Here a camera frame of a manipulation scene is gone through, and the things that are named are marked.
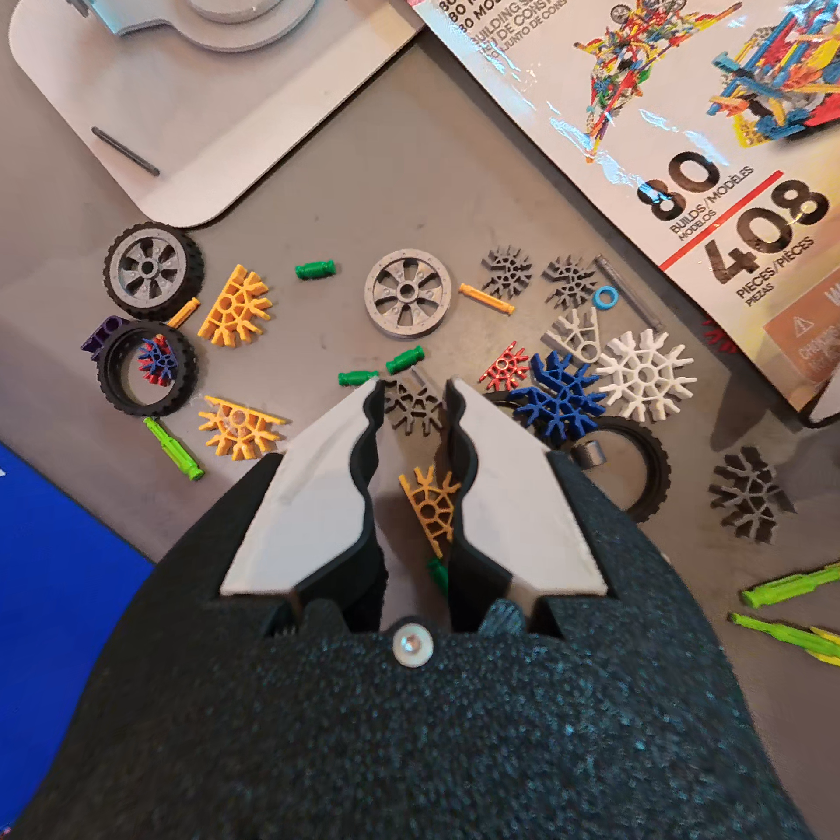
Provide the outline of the white snowflake connector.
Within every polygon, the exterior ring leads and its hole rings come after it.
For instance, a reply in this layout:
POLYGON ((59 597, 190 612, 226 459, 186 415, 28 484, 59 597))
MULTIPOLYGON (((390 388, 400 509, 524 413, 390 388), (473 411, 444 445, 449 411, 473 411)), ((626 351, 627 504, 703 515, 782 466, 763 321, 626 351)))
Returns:
POLYGON ((682 344, 664 353, 667 338, 666 332, 655 333, 652 329, 643 330, 637 337, 627 331, 612 339, 607 352, 600 355, 595 372, 605 378, 605 384, 599 390, 607 396, 608 406, 623 401, 620 417, 637 423, 648 419, 661 422, 679 413, 678 401, 693 396, 689 385, 696 383, 696 378, 679 373, 693 360, 680 356, 685 349, 682 344))

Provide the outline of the long grey rod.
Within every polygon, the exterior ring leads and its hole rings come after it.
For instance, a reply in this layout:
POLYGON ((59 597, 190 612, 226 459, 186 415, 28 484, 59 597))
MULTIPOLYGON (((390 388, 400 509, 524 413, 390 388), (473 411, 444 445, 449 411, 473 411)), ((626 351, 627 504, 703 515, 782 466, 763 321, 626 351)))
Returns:
POLYGON ((644 320, 647 326, 656 332, 663 332, 664 324, 661 319, 648 306, 646 301, 637 294, 634 287, 618 274, 613 265, 603 255, 596 255, 593 262, 595 267, 603 274, 604 278, 609 280, 610 285, 624 296, 629 305, 644 320))

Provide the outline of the purple connector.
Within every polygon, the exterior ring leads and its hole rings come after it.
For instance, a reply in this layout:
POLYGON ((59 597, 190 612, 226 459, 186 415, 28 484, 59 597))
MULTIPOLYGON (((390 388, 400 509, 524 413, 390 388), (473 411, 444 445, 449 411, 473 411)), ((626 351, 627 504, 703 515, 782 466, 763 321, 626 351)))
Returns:
POLYGON ((97 361, 105 342, 110 336, 130 320, 121 316, 105 318, 85 339, 80 350, 90 354, 91 361, 97 361))

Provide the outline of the grey wheel with black tyre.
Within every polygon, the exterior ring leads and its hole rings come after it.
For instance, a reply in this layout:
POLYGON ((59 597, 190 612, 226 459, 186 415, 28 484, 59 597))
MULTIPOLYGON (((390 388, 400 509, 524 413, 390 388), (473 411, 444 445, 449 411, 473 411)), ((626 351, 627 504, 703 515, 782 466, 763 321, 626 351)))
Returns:
POLYGON ((178 228, 145 223, 125 229, 111 244, 103 285, 113 302, 136 319, 165 321, 203 286, 204 259, 178 228))

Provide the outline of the yellow fan connector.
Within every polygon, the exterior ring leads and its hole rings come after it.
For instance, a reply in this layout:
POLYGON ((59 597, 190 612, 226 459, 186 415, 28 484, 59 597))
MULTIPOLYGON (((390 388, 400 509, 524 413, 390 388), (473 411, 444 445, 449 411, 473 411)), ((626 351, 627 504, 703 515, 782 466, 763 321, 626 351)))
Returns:
POLYGON ((211 433, 205 446, 214 448, 217 456, 229 455, 233 461, 257 459, 275 450, 275 442, 283 436, 275 426, 287 425, 283 417, 257 411, 239 404, 206 395, 208 409, 199 413, 204 423, 202 432, 211 433))
POLYGON ((262 334, 254 318, 269 320, 272 302, 265 297, 266 284, 253 271, 237 265, 206 315, 197 337, 213 345, 234 348, 237 341, 251 343, 262 334))
POLYGON ((406 475, 399 475, 398 479, 436 559, 443 560, 444 543, 452 543, 454 537, 455 499, 460 484, 454 481, 452 471, 438 484, 434 466, 426 471, 416 467, 413 481, 406 475))

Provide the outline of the blue bin with square label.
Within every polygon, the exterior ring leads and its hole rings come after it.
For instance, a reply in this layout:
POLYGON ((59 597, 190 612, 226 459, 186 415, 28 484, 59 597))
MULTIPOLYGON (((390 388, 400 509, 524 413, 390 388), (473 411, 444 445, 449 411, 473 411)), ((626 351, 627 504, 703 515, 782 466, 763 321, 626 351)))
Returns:
POLYGON ((1 826, 25 809, 152 563, 1 446, 1 826))

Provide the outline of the white base board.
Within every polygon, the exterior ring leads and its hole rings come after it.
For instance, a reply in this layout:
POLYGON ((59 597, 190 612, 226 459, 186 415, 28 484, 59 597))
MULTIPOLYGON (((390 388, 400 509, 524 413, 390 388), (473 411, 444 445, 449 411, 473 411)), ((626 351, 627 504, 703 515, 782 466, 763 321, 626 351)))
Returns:
POLYGON ((18 2, 10 18, 21 70, 139 210, 179 228, 222 213, 424 26, 408 2, 315 2, 277 42, 226 53, 168 27, 118 37, 68 2, 18 2))

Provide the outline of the lime rod with yellow clip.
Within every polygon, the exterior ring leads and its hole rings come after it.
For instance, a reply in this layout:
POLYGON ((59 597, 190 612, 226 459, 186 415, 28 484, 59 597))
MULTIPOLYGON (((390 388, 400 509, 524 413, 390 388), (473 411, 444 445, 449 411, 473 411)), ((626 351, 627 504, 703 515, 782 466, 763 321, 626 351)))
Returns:
POLYGON ((801 629, 786 623, 765 622, 752 616, 731 612, 728 620, 741 627, 767 634, 783 643, 806 651, 810 656, 834 666, 839 666, 839 636, 812 626, 801 629))
POLYGON ((819 570, 790 574, 741 591, 742 602, 753 609, 790 601, 813 593, 818 587, 839 580, 839 562, 830 563, 819 570))

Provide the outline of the light grey fan connector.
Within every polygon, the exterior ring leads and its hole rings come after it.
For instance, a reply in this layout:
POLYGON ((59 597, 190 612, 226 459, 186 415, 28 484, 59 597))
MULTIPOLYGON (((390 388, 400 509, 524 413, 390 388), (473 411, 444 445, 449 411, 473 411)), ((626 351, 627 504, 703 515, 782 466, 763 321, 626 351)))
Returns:
POLYGON ((543 333, 541 342, 558 353, 570 354, 578 364, 597 362, 602 354, 597 309, 575 309, 559 315, 543 333))

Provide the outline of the red fan connector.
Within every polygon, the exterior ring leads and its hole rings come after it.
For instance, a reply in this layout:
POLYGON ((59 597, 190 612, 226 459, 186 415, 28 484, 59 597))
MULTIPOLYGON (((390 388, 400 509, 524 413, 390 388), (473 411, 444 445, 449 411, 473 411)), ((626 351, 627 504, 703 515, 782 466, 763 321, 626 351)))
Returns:
POLYGON ((512 392, 525 382, 530 373, 529 354, 517 341, 512 341, 478 379, 487 392, 512 392))

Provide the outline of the grey wheel hub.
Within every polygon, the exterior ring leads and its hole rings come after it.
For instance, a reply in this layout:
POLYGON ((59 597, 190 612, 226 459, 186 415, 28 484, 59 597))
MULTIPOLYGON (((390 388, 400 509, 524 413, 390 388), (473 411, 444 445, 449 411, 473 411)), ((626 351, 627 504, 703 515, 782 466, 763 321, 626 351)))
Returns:
POLYGON ((381 257, 364 283, 374 325, 397 340, 420 338, 444 319, 453 297, 444 264, 428 252, 404 248, 381 257))

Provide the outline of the blue snowflake connector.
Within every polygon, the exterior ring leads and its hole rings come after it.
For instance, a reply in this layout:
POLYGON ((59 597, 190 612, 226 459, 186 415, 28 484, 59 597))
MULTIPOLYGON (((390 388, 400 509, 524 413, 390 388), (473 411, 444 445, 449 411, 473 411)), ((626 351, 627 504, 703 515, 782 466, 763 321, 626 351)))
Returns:
POLYGON ((570 354, 561 358, 552 351, 544 360, 536 353, 530 360, 533 384, 511 392, 513 417, 557 447, 595 431, 606 411, 601 404, 606 395, 587 391, 599 376, 587 373, 588 364, 570 371, 570 363, 570 354))

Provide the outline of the stand base disc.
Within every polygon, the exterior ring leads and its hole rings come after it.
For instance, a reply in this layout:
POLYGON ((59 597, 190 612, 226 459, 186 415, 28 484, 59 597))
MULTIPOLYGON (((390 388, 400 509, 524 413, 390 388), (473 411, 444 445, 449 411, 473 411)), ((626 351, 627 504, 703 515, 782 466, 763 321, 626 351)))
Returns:
POLYGON ((314 1, 69 1, 114 35, 168 27, 196 46, 240 53, 288 35, 312 11, 314 1))

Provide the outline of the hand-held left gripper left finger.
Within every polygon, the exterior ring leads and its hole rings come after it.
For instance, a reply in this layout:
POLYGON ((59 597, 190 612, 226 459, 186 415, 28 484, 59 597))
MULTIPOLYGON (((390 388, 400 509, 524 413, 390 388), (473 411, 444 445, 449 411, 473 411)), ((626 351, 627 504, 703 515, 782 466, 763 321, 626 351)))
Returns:
POLYGON ((220 586, 280 595, 295 609, 335 602, 353 632, 377 632, 386 586, 369 485, 385 386, 369 380, 287 448, 220 586))

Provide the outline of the printed construction toy bag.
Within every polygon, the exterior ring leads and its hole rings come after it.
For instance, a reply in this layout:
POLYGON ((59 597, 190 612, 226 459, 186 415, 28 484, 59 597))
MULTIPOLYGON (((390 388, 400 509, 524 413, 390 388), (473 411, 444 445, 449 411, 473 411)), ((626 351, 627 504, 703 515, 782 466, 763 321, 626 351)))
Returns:
POLYGON ((838 1, 408 5, 806 425, 838 419, 838 1))

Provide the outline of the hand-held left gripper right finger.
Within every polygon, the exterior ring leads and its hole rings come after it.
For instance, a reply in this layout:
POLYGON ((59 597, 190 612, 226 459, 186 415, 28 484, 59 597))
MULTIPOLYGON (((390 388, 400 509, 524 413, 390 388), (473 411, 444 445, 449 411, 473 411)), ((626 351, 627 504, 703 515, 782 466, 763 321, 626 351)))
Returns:
POLYGON ((555 596, 605 596, 607 582, 557 476, 559 455, 464 380, 445 387, 448 461, 459 484, 448 557, 456 632, 511 601, 527 624, 555 596))

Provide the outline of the lime green rod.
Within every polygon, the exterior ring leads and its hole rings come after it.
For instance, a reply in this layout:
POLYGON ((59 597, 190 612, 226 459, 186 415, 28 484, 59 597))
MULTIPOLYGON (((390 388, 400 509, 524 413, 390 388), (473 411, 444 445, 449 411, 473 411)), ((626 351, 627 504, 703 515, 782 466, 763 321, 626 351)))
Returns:
POLYGON ((143 425, 152 432, 164 453, 190 481, 196 481, 204 477, 204 470, 198 465, 194 457, 186 451, 175 437, 165 430, 156 418, 152 416, 144 417, 143 425))

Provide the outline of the short grey rod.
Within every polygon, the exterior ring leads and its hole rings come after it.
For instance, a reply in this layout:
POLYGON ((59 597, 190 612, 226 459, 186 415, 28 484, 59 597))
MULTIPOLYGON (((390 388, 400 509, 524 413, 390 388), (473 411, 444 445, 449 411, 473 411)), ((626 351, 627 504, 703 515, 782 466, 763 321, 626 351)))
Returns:
POLYGON ((142 155, 135 152, 121 141, 113 138, 110 134, 106 133, 98 126, 91 126, 91 133, 107 146, 120 153, 124 158, 139 166, 139 168, 143 171, 149 173, 153 177, 159 177, 161 175, 161 170, 156 165, 147 161, 142 155))

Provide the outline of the black rubber tyre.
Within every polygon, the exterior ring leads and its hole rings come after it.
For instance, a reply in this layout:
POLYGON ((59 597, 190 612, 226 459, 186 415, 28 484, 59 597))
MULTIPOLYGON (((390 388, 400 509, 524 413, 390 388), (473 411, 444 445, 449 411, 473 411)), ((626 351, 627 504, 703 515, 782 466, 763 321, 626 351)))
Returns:
POLYGON ((131 417, 165 417, 180 410, 196 387, 198 362, 190 340, 162 322, 131 321, 114 332, 98 357, 98 383, 107 401, 131 417), (123 384, 123 364, 143 344, 150 344, 151 360, 171 382, 157 402, 137 402, 123 384))
POLYGON ((563 443, 560 451, 570 455, 571 447, 576 443, 596 439, 593 435, 601 432, 624 439, 641 456, 645 467, 644 488, 625 513, 636 524, 646 522, 661 508, 670 488, 671 468, 665 449, 656 436, 642 424, 619 416, 604 416, 597 429, 590 433, 589 437, 577 442, 563 443))

